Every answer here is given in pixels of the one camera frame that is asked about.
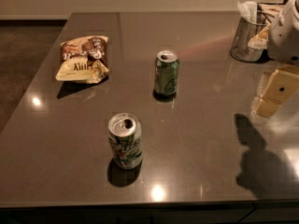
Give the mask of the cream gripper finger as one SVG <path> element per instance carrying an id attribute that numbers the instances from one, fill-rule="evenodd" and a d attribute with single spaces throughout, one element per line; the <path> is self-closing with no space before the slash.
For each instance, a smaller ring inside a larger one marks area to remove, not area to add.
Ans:
<path id="1" fill-rule="evenodd" d="M 255 97 L 252 102 L 252 112 L 264 118 L 272 117 L 279 111 L 280 108 L 281 104 L 270 100 L 264 100 L 261 97 Z"/>
<path id="2" fill-rule="evenodd" d="M 299 90 L 299 67 L 281 66 L 270 76 L 262 97 L 274 103 L 284 103 Z"/>

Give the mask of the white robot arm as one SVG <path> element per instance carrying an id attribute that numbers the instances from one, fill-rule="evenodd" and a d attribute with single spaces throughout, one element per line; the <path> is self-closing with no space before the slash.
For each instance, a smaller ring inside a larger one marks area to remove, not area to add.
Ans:
<path id="1" fill-rule="evenodd" d="M 251 110 L 272 117 L 299 90 L 299 0 L 288 0 L 268 33 L 268 56 L 282 65 L 261 76 Z"/>

